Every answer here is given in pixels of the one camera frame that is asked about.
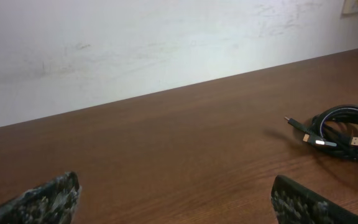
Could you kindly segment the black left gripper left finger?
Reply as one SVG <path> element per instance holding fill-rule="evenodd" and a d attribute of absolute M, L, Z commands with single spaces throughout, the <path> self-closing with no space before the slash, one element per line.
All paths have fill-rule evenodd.
<path fill-rule="evenodd" d="M 71 223 L 80 193 L 77 174 L 66 172 L 0 204 L 0 224 Z"/>

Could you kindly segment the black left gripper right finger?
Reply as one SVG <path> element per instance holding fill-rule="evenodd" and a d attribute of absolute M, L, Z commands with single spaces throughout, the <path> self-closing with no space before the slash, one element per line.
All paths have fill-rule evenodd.
<path fill-rule="evenodd" d="M 284 176 L 276 176 L 270 199 L 279 224 L 358 224 L 358 215 Z"/>

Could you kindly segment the black cable silver plug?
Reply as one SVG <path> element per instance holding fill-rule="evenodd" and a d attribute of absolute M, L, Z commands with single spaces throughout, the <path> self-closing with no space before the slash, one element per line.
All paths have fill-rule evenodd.
<path fill-rule="evenodd" d="M 307 142 L 309 145 L 330 156 L 358 162 L 358 137 L 344 136 L 335 129 L 329 127 L 330 131 L 334 131 L 334 133 L 337 134 L 337 138 L 327 140 L 293 118 L 285 116 L 284 119 L 288 124 L 305 134 L 303 141 Z"/>

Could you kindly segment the black USB cable blue plug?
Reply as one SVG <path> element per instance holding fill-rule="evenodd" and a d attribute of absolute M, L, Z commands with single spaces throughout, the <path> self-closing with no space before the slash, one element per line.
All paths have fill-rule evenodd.
<path fill-rule="evenodd" d="M 330 108 L 313 117 L 308 128 L 311 136 L 335 143 L 335 146 L 317 146 L 317 149 L 339 159 L 358 162 L 358 135 L 337 131 L 328 125 L 329 122 L 358 125 L 358 106 L 340 105 Z"/>

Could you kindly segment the white wall outlet plate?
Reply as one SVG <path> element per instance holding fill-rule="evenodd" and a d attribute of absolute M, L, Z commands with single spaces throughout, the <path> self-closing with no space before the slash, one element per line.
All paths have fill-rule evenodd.
<path fill-rule="evenodd" d="M 358 0 L 345 0 L 342 14 L 348 15 L 348 14 L 355 14 L 358 13 Z"/>

